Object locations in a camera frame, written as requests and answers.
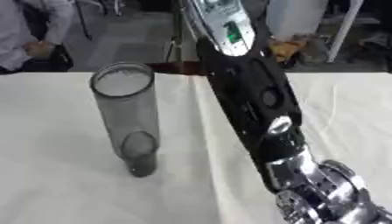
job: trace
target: white tablecloth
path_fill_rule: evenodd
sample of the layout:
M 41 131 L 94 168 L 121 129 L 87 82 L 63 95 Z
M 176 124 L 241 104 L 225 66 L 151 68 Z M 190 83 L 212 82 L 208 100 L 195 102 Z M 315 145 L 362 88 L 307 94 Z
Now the white tablecloth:
M 0 77 L 1 224 L 284 223 L 207 80 L 157 75 L 159 168 L 133 178 L 112 152 L 89 73 Z M 392 209 L 392 76 L 292 73 L 313 154 Z

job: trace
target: robotic arm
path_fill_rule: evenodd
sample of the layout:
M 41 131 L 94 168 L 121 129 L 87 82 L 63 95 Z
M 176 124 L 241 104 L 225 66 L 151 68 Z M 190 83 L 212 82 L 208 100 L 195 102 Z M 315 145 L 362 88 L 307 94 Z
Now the robotic arm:
M 183 0 L 198 55 L 228 120 L 290 224 L 382 224 L 391 214 L 371 200 L 342 163 L 318 163 L 284 72 L 240 0 Z

